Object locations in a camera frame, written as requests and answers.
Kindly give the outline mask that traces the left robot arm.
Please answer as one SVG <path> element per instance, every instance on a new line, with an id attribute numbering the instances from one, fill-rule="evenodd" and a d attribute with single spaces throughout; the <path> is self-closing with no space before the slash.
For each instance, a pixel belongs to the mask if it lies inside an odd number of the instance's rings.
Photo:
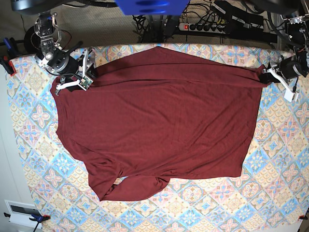
<path id="1" fill-rule="evenodd" d="M 273 31 L 286 44 L 293 47 L 295 55 L 289 58 L 281 58 L 277 63 L 269 63 L 268 67 L 259 76 L 260 82 L 263 84 L 282 83 L 287 85 L 294 78 L 307 77 L 309 73 L 309 29 L 306 21 L 301 17 L 297 18 L 298 22 L 296 23 L 284 19 L 286 35 L 283 35 L 274 25 L 271 13 L 268 13 L 267 17 Z"/>

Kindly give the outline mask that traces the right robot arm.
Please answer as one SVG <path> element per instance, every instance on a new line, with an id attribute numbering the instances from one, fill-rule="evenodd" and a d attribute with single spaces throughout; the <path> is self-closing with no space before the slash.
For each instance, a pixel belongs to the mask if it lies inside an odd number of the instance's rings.
<path id="1" fill-rule="evenodd" d="M 35 21 L 34 32 L 40 38 L 40 49 L 35 56 L 37 64 L 49 74 L 59 77 L 55 94 L 63 89 L 69 91 L 88 90 L 97 78 L 93 48 L 86 48 L 80 57 L 71 53 L 83 44 L 79 41 L 74 47 L 65 50 L 60 46 L 61 30 L 56 22 L 56 12 L 43 12 Z"/>

